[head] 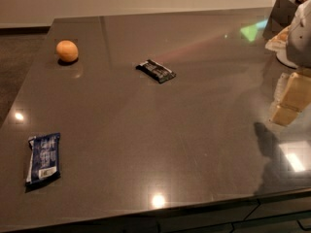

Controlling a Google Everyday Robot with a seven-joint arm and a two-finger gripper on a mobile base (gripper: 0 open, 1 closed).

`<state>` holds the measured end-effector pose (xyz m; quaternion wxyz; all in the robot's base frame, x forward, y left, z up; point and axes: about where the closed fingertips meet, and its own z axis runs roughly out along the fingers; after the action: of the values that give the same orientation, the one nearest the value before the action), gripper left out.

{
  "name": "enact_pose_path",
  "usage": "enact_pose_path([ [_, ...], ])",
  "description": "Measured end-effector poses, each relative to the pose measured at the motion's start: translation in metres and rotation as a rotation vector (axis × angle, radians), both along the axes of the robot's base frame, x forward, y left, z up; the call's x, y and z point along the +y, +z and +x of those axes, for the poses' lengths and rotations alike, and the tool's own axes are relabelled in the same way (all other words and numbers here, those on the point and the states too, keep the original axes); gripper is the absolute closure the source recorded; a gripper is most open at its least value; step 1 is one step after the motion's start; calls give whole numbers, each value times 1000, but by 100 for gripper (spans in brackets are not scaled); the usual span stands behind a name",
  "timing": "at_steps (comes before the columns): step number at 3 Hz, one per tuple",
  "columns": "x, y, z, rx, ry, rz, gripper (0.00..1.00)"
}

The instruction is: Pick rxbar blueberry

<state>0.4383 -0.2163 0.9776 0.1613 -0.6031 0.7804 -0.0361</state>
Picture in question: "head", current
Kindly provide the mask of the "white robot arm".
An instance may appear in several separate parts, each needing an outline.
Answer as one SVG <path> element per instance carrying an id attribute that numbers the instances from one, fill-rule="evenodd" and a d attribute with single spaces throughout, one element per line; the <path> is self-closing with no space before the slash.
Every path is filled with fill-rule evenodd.
<path id="1" fill-rule="evenodd" d="M 279 78 L 270 121 L 287 126 L 311 103 L 311 0 L 298 6 L 292 23 L 265 47 L 283 64 L 296 69 Z"/>

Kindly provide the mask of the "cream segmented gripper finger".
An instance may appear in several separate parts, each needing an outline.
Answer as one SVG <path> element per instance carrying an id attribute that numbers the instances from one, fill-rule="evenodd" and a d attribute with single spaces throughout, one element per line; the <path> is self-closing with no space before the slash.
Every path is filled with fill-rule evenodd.
<path id="1" fill-rule="evenodd" d="M 308 71 L 283 73 L 274 92 L 270 121 L 288 126 L 311 104 L 311 75 Z"/>

